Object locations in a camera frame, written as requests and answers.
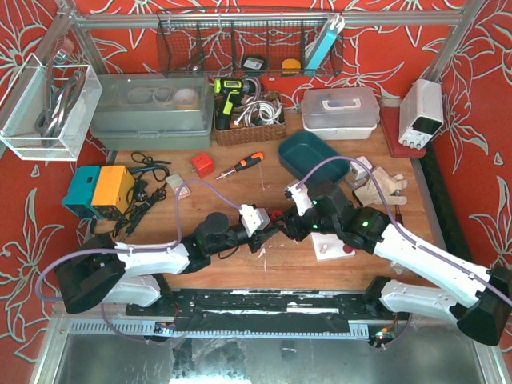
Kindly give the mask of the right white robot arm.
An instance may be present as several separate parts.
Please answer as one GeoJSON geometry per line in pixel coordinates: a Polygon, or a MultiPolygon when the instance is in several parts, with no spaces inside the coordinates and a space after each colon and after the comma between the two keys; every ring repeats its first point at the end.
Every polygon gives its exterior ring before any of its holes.
{"type": "Polygon", "coordinates": [[[354,207],[339,186],[293,181],[284,190],[295,204],[285,211],[286,236],[297,242],[318,234],[317,254],[368,254],[396,262],[434,284],[405,284],[377,276],[366,289],[366,307],[406,312],[455,324],[467,337],[496,346],[511,314],[511,272],[460,259],[419,238],[387,214],[354,207]]]}

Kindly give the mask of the orange black screwdriver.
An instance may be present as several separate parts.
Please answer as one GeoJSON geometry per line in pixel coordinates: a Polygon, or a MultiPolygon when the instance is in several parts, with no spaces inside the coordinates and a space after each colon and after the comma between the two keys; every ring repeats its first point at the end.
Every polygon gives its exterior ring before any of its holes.
{"type": "Polygon", "coordinates": [[[228,170],[221,172],[220,175],[216,177],[216,179],[217,180],[224,179],[224,178],[227,178],[228,176],[235,174],[237,172],[248,170],[249,168],[259,164],[263,160],[264,160],[264,155],[262,152],[257,152],[257,153],[251,154],[251,155],[243,158],[239,162],[237,162],[235,165],[233,165],[228,170]]]}

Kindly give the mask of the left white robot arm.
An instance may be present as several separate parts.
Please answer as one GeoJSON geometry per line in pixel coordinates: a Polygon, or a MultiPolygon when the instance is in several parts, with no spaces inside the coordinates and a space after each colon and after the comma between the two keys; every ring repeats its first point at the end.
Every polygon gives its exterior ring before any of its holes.
{"type": "Polygon", "coordinates": [[[79,247],[76,257],[57,264],[54,272],[70,314],[86,312],[101,303],[148,307],[162,296],[158,274],[197,272],[211,263],[212,255],[243,245],[255,253],[277,232],[276,226],[264,220],[248,235],[243,220],[230,226],[227,216],[215,212],[172,250],[157,245],[136,249],[100,234],[79,247]]]}

